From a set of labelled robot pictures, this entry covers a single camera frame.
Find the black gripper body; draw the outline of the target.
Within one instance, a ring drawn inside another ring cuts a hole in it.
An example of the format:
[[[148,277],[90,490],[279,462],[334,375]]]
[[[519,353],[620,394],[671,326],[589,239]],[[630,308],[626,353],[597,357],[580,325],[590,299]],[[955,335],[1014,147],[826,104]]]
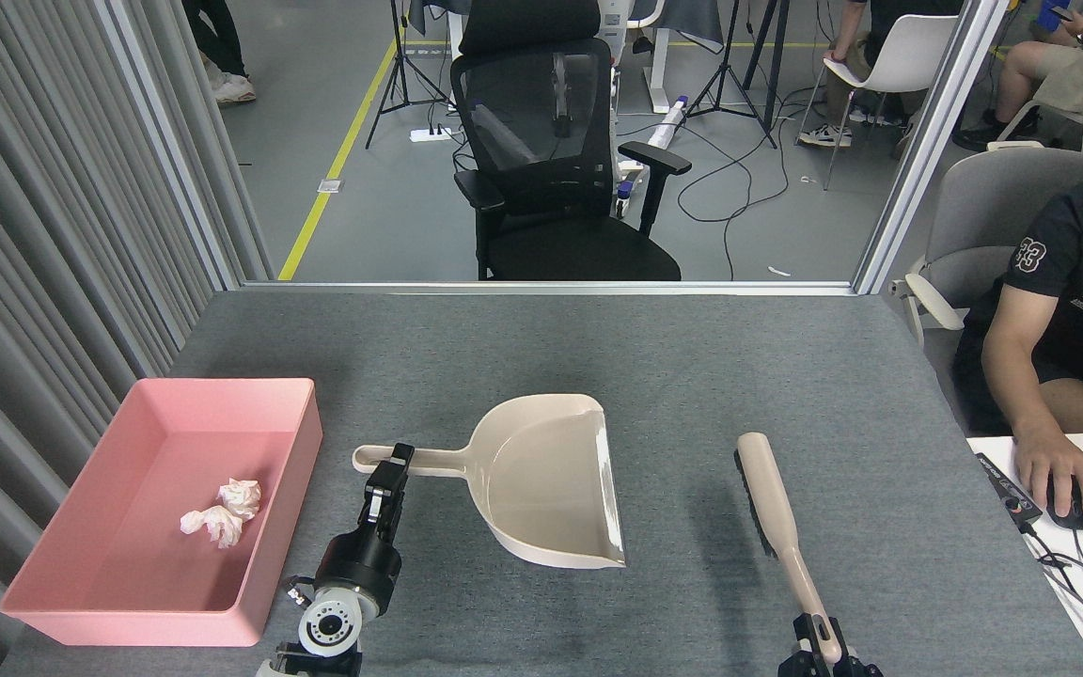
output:
[[[315,590],[361,589],[369,597],[391,597],[402,570],[394,545],[358,531],[339,534],[328,544],[315,571]]]

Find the person's right hand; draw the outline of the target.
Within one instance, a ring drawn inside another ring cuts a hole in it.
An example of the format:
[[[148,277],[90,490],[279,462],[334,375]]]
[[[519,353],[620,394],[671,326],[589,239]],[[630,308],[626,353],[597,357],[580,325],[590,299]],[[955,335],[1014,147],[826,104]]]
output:
[[[1014,435],[1014,463],[1036,504],[1059,517],[1083,515],[1083,451],[1064,433]]]

